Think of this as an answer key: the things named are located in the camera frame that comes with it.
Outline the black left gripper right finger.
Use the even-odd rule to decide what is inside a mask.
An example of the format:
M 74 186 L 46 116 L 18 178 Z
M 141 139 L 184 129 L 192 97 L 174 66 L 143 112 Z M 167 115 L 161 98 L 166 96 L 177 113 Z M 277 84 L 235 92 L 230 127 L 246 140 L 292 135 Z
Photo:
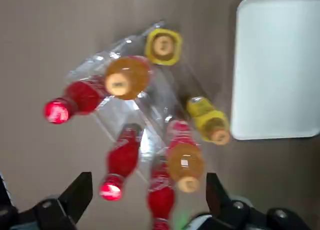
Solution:
M 309 230 L 295 212 L 271 208 L 265 214 L 244 201 L 232 200 L 216 173 L 206 174 L 206 201 L 214 230 Z

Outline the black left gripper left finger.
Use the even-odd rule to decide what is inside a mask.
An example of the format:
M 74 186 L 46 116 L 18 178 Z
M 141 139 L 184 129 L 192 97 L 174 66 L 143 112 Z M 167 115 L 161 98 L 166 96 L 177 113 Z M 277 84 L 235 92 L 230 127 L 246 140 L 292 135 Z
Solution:
M 2 230 L 76 230 L 93 198 L 91 172 L 82 172 L 58 196 L 46 198 L 24 212 L 13 204 L 0 178 L 0 228 Z

